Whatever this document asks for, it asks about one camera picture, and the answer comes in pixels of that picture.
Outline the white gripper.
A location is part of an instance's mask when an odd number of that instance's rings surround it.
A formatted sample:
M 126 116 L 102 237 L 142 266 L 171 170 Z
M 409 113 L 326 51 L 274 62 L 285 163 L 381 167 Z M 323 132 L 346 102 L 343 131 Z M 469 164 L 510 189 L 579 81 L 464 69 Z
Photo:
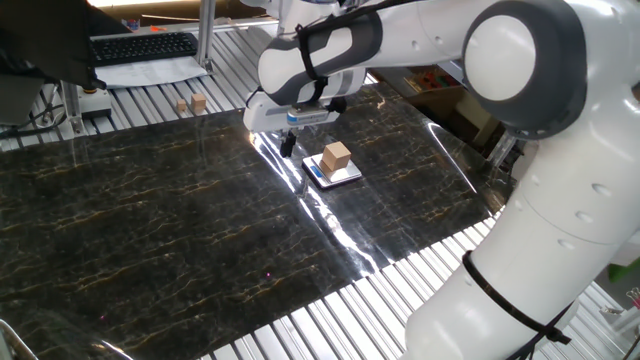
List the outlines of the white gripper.
M 257 89 L 245 103 L 243 122 L 251 132 L 289 130 L 282 133 L 280 145 L 281 157 L 289 158 L 301 133 L 298 128 L 334 122 L 339 116 L 340 112 L 330 110 L 328 103 L 281 106 Z

